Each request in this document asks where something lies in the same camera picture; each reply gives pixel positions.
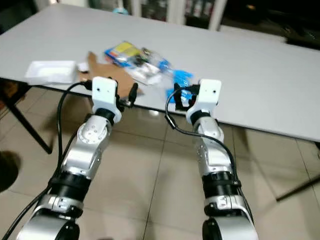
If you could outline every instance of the white table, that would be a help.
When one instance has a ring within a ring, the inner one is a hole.
[[[102,54],[123,40],[196,80],[221,80],[219,121],[320,142],[320,52],[281,42],[56,4],[0,35],[0,78],[23,81],[31,61],[83,62],[88,51]],[[164,110],[164,91],[143,90],[137,106]]]

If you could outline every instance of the floor tile grout line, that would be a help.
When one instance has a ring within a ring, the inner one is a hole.
[[[14,194],[20,194],[20,195],[23,195],[23,196],[26,196],[26,197],[30,197],[30,198],[33,198],[33,199],[36,197],[36,195],[31,195],[31,194],[26,194],[26,193],[23,193],[23,192],[20,192],[20,191],[11,190],[10,188],[7,189],[7,190],[2,191],[2,193],[6,192],[6,191],[8,191],[10,193],[14,193]]]
[[[144,136],[144,135],[141,135],[141,134],[135,134],[135,133],[126,132],[126,131],[121,131],[121,130],[118,130],[118,129],[112,129],[112,131],[113,132],[117,132],[117,133],[129,134],[129,135],[133,135],[133,136],[137,136],[137,137],[152,139],[152,140],[158,140],[158,141],[165,141],[166,135],[167,135],[167,134],[165,134],[164,135],[164,139],[161,139],[161,138],[155,138],[155,137],[151,137],[151,136]]]
[[[304,165],[306,174],[308,175],[308,178],[310,179],[310,175],[309,175],[309,172],[308,172],[308,168],[307,168],[307,165],[306,165],[304,156],[302,155],[301,149],[300,149],[300,147],[299,147],[298,141],[297,141],[296,138],[295,138],[294,140],[295,140],[295,143],[296,143],[296,147],[298,148],[298,151],[299,151],[299,153],[300,153],[300,157],[301,157],[301,159],[302,159],[302,162],[303,162],[303,165]]]
[[[110,211],[96,210],[96,209],[93,209],[93,208],[91,208],[91,207],[86,207],[86,206],[84,206],[83,209],[84,209],[84,210],[87,209],[87,210],[92,211],[92,212],[95,212],[95,213],[97,213],[97,214],[103,214],[103,215],[109,215],[109,216],[113,216],[113,217],[117,217],[117,218],[122,218],[122,219],[129,219],[129,220],[135,220],[135,221],[140,221],[140,222],[146,222],[145,219],[141,219],[141,218],[138,218],[138,217],[116,214],[116,213],[113,213],[113,212],[110,212]]]
[[[299,144],[298,144],[297,139],[295,139],[295,142],[296,142],[296,145],[297,145],[297,147],[298,147],[299,153],[300,153],[300,155],[301,155],[301,158],[302,158],[302,161],[303,161],[305,170],[306,170],[306,174],[308,175],[309,180],[310,180],[311,177],[310,177],[310,174],[309,174],[307,165],[306,165],[306,161],[305,161],[305,159],[304,159],[304,157],[303,157],[303,154],[302,154],[302,151],[301,151],[301,149],[300,149],[300,147],[299,147]],[[313,185],[311,186],[311,188],[312,188],[312,191],[313,191],[313,195],[314,195],[314,197],[315,197],[315,200],[316,200],[316,202],[318,203],[318,208],[320,209],[320,200],[317,198],[317,194],[316,194],[315,188],[314,188]]]
[[[144,239],[145,239],[145,236],[146,236],[146,231],[147,231],[147,227],[148,227],[148,221],[149,221],[149,217],[150,217],[150,211],[151,211],[152,201],[153,201],[153,199],[154,199],[155,190],[156,190],[156,184],[157,184],[157,180],[158,180],[158,176],[159,176],[159,171],[160,171],[160,164],[161,164],[161,160],[162,160],[162,157],[163,157],[163,154],[164,154],[164,151],[165,151],[165,144],[166,144],[166,141],[163,140],[162,150],[161,150],[161,154],[160,154],[159,163],[158,163],[158,166],[157,166],[157,171],[156,171],[155,180],[154,180],[154,185],[153,185],[153,190],[152,190],[152,196],[151,196],[151,200],[150,200],[150,205],[149,205],[148,214],[147,214],[147,216],[146,216],[146,221],[145,221],[145,226],[144,226],[144,231],[143,231],[142,240],[144,240]]]
[[[237,164],[237,157],[241,158],[241,156],[237,156],[236,155],[236,141],[235,141],[235,135],[234,135],[234,128],[232,128],[232,138],[233,138],[233,150],[234,150],[234,159],[235,159],[235,163]],[[261,173],[262,177],[264,178],[266,184],[268,185],[270,191],[272,192],[272,194],[276,197],[277,194],[276,192],[274,191],[271,183],[269,182],[267,176],[265,175],[264,171],[262,170],[262,167],[261,165],[258,163],[258,161],[256,161],[255,159],[253,160],[253,162],[255,163],[255,165],[257,166],[259,172]]]
[[[40,100],[40,98],[47,92],[48,90],[43,91],[43,93],[34,101],[34,103],[31,104],[30,107],[25,111],[26,113],[29,112],[29,110]]]
[[[51,115],[42,115],[40,113],[33,112],[33,111],[28,111],[28,112],[24,112],[24,113],[31,114],[31,115],[36,115],[36,116],[39,116],[39,117],[42,117],[42,118],[46,118],[46,119],[54,117],[54,121],[56,121],[56,118],[57,118],[57,113],[56,112],[52,116]],[[84,122],[72,121],[72,120],[69,120],[69,119],[65,119],[65,118],[63,118],[63,115],[61,115],[61,121],[62,122],[65,121],[65,122],[73,123],[73,124],[79,124],[79,126],[84,123]]]
[[[180,228],[180,227],[176,227],[176,226],[170,226],[170,225],[166,225],[166,224],[155,222],[155,221],[149,221],[149,223],[157,224],[157,225],[162,226],[162,227],[178,230],[178,231],[185,232],[185,233],[188,233],[188,234],[193,234],[193,235],[199,235],[199,234],[201,235],[202,234],[201,232],[189,231],[189,230],[184,229],[184,228]]]
[[[187,145],[187,144],[183,144],[183,143],[180,143],[180,142],[175,142],[175,141],[170,141],[170,140],[164,140],[166,143],[170,143],[170,144],[177,144],[181,147],[193,147],[193,145]]]
[[[234,158],[241,158],[241,159],[245,159],[245,161],[251,161],[251,157],[250,156],[247,156],[247,155],[236,155],[234,154]],[[255,163],[257,164],[260,164],[260,165],[264,165],[264,166],[271,166],[271,167],[276,167],[276,168],[283,168],[283,169],[289,169],[289,170],[292,170],[292,171],[296,171],[296,172],[299,172],[299,173],[306,173],[306,170],[305,169],[302,169],[302,168],[298,168],[298,167],[295,167],[295,166],[292,166],[292,165],[275,165],[275,163],[273,162],[261,162],[261,161],[258,161],[258,160],[254,160]]]
[[[8,131],[6,131],[6,133],[0,138],[0,143],[2,142],[2,140],[5,139],[5,137],[9,134],[9,132],[17,125],[17,123],[19,123],[19,120],[16,118],[16,116],[14,116],[14,118],[16,119],[16,122],[13,124],[12,127],[10,127],[8,129]]]

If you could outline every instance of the cable connector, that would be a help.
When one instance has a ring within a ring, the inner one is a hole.
[[[191,86],[186,86],[184,89],[191,92],[194,95],[198,95],[200,91],[200,84],[193,84]]]
[[[137,98],[137,92],[138,92],[138,83],[134,83],[130,92],[129,92],[129,96],[128,96],[128,101],[130,102],[130,108],[132,108],[134,106],[134,103],[136,101]]]
[[[87,90],[92,91],[92,80],[83,81],[83,85]]]
[[[177,127],[176,121],[171,118],[169,115],[164,115],[164,118],[166,119],[166,121],[168,122],[168,124],[170,125],[170,127],[172,129],[175,129]]]

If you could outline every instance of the blue plastic packaging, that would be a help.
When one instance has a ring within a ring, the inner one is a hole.
[[[190,79],[193,78],[193,74],[183,70],[174,70],[173,71],[173,84],[179,84],[180,87],[187,87],[190,85]],[[174,91],[173,88],[170,88],[166,91],[167,98]],[[181,100],[182,102],[188,102],[189,99],[192,98],[192,94],[189,91],[182,90],[181,91]],[[172,97],[169,103],[175,103],[174,98]]]

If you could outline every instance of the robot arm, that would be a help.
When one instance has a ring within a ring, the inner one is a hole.
[[[187,111],[186,120],[195,133],[223,143],[224,133],[212,117],[220,89],[218,80],[200,80],[198,96]],[[221,144],[206,137],[196,138],[195,149],[205,196],[204,212],[209,217],[202,226],[203,239],[257,240],[251,211],[230,155]]]
[[[117,86],[113,79],[93,79],[94,114],[78,129],[76,141],[63,160],[59,175],[51,180],[50,192],[37,203],[30,220],[18,234],[18,240],[79,238],[76,219],[83,213],[83,201],[108,145],[112,125],[122,117],[118,108],[123,106],[119,104]],[[133,102],[126,102],[126,105],[132,106]]]

